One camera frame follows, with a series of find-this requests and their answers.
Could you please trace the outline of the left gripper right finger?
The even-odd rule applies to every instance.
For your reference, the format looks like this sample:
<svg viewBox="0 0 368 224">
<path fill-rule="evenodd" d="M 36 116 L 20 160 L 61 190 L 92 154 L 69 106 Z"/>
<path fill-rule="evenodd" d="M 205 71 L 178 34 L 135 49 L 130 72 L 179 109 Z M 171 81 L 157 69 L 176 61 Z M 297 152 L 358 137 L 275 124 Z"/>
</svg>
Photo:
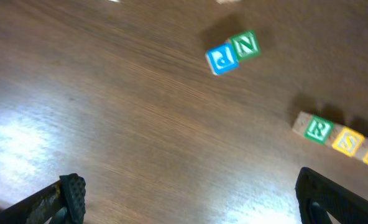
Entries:
<svg viewBox="0 0 368 224">
<path fill-rule="evenodd" d="M 300 169 L 295 192 L 303 224 L 332 224 L 331 217 L 368 224 L 368 200 L 308 167 Z"/>
</svg>

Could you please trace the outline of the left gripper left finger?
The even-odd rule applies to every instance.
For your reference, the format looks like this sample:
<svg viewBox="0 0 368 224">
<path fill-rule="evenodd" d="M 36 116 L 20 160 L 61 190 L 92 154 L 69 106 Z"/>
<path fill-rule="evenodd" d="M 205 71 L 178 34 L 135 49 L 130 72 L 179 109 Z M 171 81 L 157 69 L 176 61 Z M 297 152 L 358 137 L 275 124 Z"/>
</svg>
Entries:
<svg viewBox="0 0 368 224">
<path fill-rule="evenodd" d="M 84 178 L 76 173 L 61 175 L 60 180 L 0 210 L 0 223 L 83 224 L 85 186 Z"/>
</svg>

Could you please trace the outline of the yellow block cluster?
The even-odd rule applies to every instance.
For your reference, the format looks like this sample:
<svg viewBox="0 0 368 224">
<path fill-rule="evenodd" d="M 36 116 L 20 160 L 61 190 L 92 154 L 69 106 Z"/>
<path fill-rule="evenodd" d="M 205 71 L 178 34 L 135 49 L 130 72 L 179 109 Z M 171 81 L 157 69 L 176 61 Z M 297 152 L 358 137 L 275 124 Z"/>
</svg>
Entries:
<svg viewBox="0 0 368 224">
<path fill-rule="evenodd" d="M 354 157 L 365 140 L 365 136 L 347 126 L 337 124 L 332 130 L 328 145 L 338 152 Z"/>
</svg>

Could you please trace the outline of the green R block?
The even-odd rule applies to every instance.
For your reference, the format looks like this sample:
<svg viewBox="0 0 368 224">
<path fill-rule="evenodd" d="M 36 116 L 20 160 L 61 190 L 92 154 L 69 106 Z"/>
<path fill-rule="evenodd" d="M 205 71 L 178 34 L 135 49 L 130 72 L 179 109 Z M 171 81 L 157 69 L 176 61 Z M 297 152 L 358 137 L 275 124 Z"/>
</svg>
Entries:
<svg viewBox="0 0 368 224">
<path fill-rule="evenodd" d="M 310 141 L 325 144 L 333 128 L 333 122 L 301 111 L 292 126 L 292 131 Z"/>
</svg>

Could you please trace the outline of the blue P block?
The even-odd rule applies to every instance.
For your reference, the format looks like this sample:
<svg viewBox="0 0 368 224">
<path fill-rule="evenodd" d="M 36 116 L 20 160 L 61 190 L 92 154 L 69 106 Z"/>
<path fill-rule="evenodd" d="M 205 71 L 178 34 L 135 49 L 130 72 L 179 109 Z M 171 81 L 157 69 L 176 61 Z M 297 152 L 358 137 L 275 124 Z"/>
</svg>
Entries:
<svg viewBox="0 0 368 224">
<path fill-rule="evenodd" d="M 239 61 L 230 43 L 224 43 L 210 49 L 205 53 L 205 57 L 212 73 L 216 76 L 230 72 L 239 67 Z"/>
</svg>

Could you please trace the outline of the green N block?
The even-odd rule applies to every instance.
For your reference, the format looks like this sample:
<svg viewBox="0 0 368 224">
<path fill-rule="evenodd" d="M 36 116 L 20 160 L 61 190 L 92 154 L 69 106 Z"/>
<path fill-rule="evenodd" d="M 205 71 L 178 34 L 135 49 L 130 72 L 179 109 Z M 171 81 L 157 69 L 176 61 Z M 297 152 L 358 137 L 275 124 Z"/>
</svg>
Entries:
<svg viewBox="0 0 368 224">
<path fill-rule="evenodd" d="M 247 60 L 260 55 L 260 47 L 253 30 L 247 30 L 227 39 L 234 49 L 238 61 Z"/>
</svg>

